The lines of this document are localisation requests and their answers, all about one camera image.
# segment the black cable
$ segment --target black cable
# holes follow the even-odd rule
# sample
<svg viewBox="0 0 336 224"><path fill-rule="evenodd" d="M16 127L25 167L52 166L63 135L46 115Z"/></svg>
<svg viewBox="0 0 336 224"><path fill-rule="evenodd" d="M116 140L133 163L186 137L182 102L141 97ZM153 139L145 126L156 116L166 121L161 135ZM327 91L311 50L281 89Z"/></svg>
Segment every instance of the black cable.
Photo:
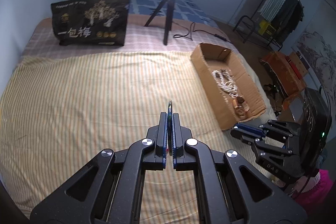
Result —
<svg viewBox="0 0 336 224"><path fill-rule="evenodd" d="M174 34L173 38L185 37L185 38L188 38L188 39L190 39L192 41L193 40L193 32L205 32L205 33L213 35L214 37L217 37L217 38L219 38L219 39L221 39L223 41L229 42L225 37L220 36L220 35L218 35L216 33L211 33L211 32L205 31L205 30L195 30L195 26L196 26L195 22L193 22L193 23L190 24L189 29L187 27L184 27L183 25L180 25L180 24L174 22L174 21L173 21L173 23L176 24L177 26L180 26L180 27L186 29L188 31L188 33L186 35Z"/></svg>
<svg viewBox="0 0 336 224"><path fill-rule="evenodd" d="M307 184L308 184L310 178L311 178L311 175L309 175L309 177L308 177L307 180L306 180L306 183L305 183L304 186L301 188L301 190L300 190L299 193L296 195L296 197L293 198L294 200L297 199L299 195L301 195L301 193L302 193L302 191L304 190L304 188L306 188L306 186L307 186Z"/></svg>
<svg viewBox="0 0 336 224"><path fill-rule="evenodd" d="M177 26L180 26L180 27L186 29L186 30L188 31L188 33L187 33L186 35L182 35L182 34L174 34L174 35L173 35L173 38L181 38L181 37L185 37L185 38L190 39L191 41L193 40L192 36L190 35L190 37L188 37L188 35L191 34L190 29L191 29L191 25L192 25L194 22L190 25L189 29L188 29L187 27L184 27L183 25L180 25L180 24L174 22L174 21L173 21L173 23L176 24Z"/></svg>
<svg viewBox="0 0 336 224"><path fill-rule="evenodd" d="M272 107L272 108L275 108L275 110L277 110L277 108L279 108L280 111L282 111L282 107L280 107L280 106L274 106L274 107Z"/></svg>

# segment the gold tree graphic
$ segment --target gold tree graphic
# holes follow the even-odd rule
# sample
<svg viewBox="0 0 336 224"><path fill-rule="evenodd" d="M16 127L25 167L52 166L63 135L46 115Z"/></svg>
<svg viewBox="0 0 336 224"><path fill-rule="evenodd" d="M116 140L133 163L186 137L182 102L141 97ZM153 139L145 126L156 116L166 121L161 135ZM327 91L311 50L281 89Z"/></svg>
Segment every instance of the gold tree graphic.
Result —
<svg viewBox="0 0 336 224"><path fill-rule="evenodd" d="M90 20L90 25L92 26L95 22L95 19L98 18L99 20L108 19L108 21L104 24L107 27L111 26L111 22L119 17L119 14L116 12L114 8L111 8L106 4L104 0L95 3L95 5L90 8L89 10L85 11L85 17Z"/></svg>

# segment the cardboard box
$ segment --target cardboard box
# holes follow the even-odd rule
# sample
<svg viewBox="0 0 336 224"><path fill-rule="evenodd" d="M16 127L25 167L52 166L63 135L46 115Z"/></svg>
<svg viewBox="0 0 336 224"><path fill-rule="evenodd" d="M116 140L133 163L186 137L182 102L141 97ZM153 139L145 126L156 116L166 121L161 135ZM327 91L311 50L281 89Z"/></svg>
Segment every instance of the cardboard box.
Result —
<svg viewBox="0 0 336 224"><path fill-rule="evenodd" d="M257 118L266 110L256 84L248 75L239 57L230 49L207 43L198 44L191 60L203 84L208 100L222 130L232 128L237 122ZM238 87L238 95L243 96L250 110L245 116L236 114L232 97L222 91L212 76L212 71L230 69Z"/></svg>
<svg viewBox="0 0 336 224"><path fill-rule="evenodd" d="M259 23L259 27L258 33L266 39L269 39L276 31L275 28L264 19Z"/></svg>
<svg viewBox="0 0 336 224"><path fill-rule="evenodd" d="M289 55L289 58L302 76L305 76L308 73L308 70L305 68L304 64L301 62L300 58L296 55L295 52L292 52Z"/></svg>

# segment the hanging clothes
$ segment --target hanging clothes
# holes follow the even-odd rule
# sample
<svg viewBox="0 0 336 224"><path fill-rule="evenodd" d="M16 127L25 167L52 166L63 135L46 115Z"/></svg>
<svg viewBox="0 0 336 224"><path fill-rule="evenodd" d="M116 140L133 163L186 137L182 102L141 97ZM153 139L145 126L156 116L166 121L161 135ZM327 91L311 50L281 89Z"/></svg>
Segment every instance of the hanging clothes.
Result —
<svg viewBox="0 0 336 224"><path fill-rule="evenodd" d="M299 0L286 0L272 20L272 26L277 30L274 34L276 42L281 45L288 35L296 29L303 17L301 2Z"/></svg>

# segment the wire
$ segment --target wire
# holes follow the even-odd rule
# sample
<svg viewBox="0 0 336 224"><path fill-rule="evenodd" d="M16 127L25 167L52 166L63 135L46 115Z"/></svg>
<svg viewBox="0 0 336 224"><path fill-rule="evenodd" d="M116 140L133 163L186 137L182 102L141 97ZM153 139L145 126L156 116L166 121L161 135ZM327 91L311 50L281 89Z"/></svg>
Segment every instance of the wire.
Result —
<svg viewBox="0 0 336 224"><path fill-rule="evenodd" d="M280 109L280 111L282 111L282 107L280 107L280 106L274 106L274 107L272 107L273 109L275 108L275 110L277 110L277 108L278 109Z"/></svg>
<svg viewBox="0 0 336 224"><path fill-rule="evenodd" d="M193 32L206 32L206 33L208 33L208 34L214 35L213 33L207 32L207 31L205 31L205 30L194 30Z"/></svg>
<svg viewBox="0 0 336 224"><path fill-rule="evenodd" d="M193 41L193 32L205 32L205 33L213 35L214 37L217 37L217 38L219 38L223 41L228 42L228 40L225 37L222 37L222 36L220 36L216 33L211 33L211 32L205 31L205 30L195 30L196 22L191 23L190 26L189 26L189 29L187 27L183 26L183 25L180 25L180 24L176 23L175 21L173 21L173 23L176 24L177 26L180 26L180 27L186 29L188 31L188 33L186 35L174 34L173 38L185 37L185 38L188 38L191 41Z"/></svg>
<svg viewBox="0 0 336 224"><path fill-rule="evenodd" d="M274 103L275 107L277 107L277 101L279 101L279 92L277 92L277 99L276 99L276 101Z"/></svg>
<svg viewBox="0 0 336 224"><path fill-rule="evenodd" d="M180 26L184 29L186 29L188 31L188 33L186 35L182 35L182 34L174 34L173 37L174 38L181 38L181 37L185 37L185 38L188 38L190 39L191 41L193 40L192 36L191 36L191 26L192 24L195 24L194 22L190 25L189 29L187 27L184 27L183 25L180 25L178 23L176 23L175 21L173 21L174 24L176 24L177 26Z"/></svg>
<svg viewBox="0 0 336 224"><path fill-rule="evenodd" d="M309 175L309 177L308 177L307 180L306 180L306 183L305 183L304 186L301 188L301 190L300 190L299 193L296 195L296 197L293 198L293 199L297 199L298 196L301 195L301 193L302 193L302 191L304 190L304 188L306 188L306 186L307 186L307 184L308 184L310 178L311 178L311 175Z"/></svg>

